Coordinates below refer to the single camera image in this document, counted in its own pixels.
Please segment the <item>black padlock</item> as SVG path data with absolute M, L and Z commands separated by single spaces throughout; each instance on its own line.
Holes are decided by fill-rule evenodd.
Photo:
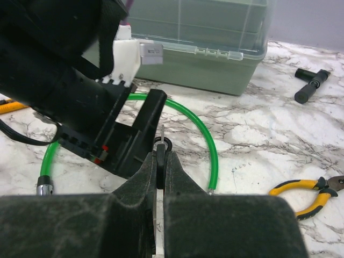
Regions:
M 167 137 L 164 137 L 163 141 L 161 140 L 161 137 L 156 137 L 154 139 L 154 145 L 153 145 L 153 149 L 156 150 L 157 149 L 157 146 L 159 144 L 164 144 L 165 145 L 165 150 L 166 152 L 169 152 L 172 150 L 173 148 L 173 144 L 172 144 L 172 141 L 167 138 Z

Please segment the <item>green cable lock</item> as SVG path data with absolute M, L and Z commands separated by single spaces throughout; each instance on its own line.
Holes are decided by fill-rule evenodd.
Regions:
M 187 118 L 189 118 L 202 133 L 207 143 L 209 153 L 210 153 L 210 179 L 209 179 L 208 193 L 214 194 L 214 191 L 217 187 L 217 182 L 218 182 L 219 161 L 218 161 L 218 153 L 217 153 L 216 145 L 214 143 L 213 137 L 211 136 L 211 133 L 209 132 L 205 124 L 201 121 L 201 119 L 196 114 L 194 114 L 191 110 L 189 110 L 187 107 L 183 106 L 182 104 L 172 99 L 167 99 L 165 102 L 165 105 L 169 108 L 172 108 L 182 113 Z M 55 156 L 58 146 L 59 146 L 58 142 L 48 145 L 45 151 L 44 158 L 42 160 L 39 179 L 41 179 L 43 176 L 51 175 L 51 166 L 52 166 L 53 158 Z

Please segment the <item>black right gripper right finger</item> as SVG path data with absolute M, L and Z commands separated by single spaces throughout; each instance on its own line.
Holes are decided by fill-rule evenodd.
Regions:
M 165 257 L 308 257 L 293 210 L 267 195 L 209 195 L 169 153 Z

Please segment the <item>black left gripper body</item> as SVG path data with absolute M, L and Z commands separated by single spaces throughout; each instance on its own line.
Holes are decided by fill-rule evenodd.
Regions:
M 119 172 L 134 157 L 139 129 L 116 121 L 135 85 L 78 81 L 58 88 L 59 144 L 109 172 Z

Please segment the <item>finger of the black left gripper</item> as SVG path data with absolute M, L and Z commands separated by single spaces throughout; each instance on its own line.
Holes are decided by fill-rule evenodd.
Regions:
M 129 94 L 126 101 L 143 101 L 131 126 L 115 123 L 107 142 L 107 171 L 128 179 L 143 164 L 153 150 L 156 129 L 167 100 L 162 90 L 153 89 L 147 94 Z

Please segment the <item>black head key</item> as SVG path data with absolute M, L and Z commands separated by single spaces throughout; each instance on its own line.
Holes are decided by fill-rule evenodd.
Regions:
M 156 159 L 157 159 L 157 188 L 162 190 L 164 188 L 164 159 L 166 153 L 166 146 L 164 143 L 164 125 L 161 127 L 161 138 L 156 145 Z

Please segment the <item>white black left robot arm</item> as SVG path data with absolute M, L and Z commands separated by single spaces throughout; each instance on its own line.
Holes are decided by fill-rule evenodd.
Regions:
M 1 93 L 56 126 L 54 141 L 130 178 L 152 151 L 167 99 L 148 93 L 132 126 L 116 121 L 140 66 L 163 47 L 125 34 L 121 1 L 1 1 Z

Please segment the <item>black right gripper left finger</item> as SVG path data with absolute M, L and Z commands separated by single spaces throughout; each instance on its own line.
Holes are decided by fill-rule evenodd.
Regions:
M 156 157 L 112 193 L 1 198 L 1 257 L 152 257 Z

